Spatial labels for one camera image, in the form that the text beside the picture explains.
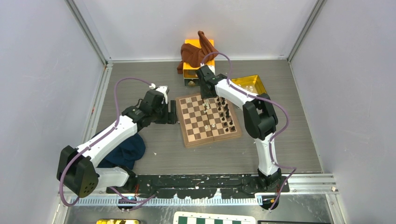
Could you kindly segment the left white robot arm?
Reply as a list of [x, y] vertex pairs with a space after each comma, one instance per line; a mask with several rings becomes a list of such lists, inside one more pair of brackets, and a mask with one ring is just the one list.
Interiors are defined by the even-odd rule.
[[151, 123], [175, 124], [176, 102], [168, 100], [165, 85], [152, 87], [139, 106], [125, 109], [117, 120], [89, 141], [76, 148], [66, 146], [60, 154], [57, 179], [60, 189], [67, 187], [84, 198], [95, 189], [119, 187], [126, 193], [136, 187], [132, 171], [126, 166], [100, 168], [100, 162], [117, 146]]

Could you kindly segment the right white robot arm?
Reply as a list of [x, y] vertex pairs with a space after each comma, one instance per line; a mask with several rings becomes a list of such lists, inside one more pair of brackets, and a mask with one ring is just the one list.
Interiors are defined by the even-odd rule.
[[272, 191], [281, 179], [277, 164], [273, 135], [278, 118], [266, 94], [257, 95], [234, 84], [225, 75], [215, 75], [208, 65], [196, 70], [202, 98], [220, 97], [243, 110], [247, 133], [255, 140], [259, 166], [259, 185], [262, 190]]

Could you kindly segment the wooden chess board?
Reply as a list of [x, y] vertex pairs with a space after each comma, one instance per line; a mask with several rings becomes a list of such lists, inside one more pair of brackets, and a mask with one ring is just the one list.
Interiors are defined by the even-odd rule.
[[[238, 138], [242, 135], [233, 104], [225, 98], [202, 99], [200, 93], [196, 93], [177, 97], [176, 106], [186, 147]], [[230, 132], [232, 126], [235, 127], [234, 132]]]

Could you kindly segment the yellow metal tray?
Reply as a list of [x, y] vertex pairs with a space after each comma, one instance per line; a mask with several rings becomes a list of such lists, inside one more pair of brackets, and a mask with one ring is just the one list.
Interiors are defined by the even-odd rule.
[[239, 87], [242, 87], [243, 89], [261, 95], [263, 93], [267, 93], [259, 75], [251, 75], [251, 76], [245, 76], [245, 77], [239, 77], [239, 78], [233, 78], [231, 81], [238, 85]]

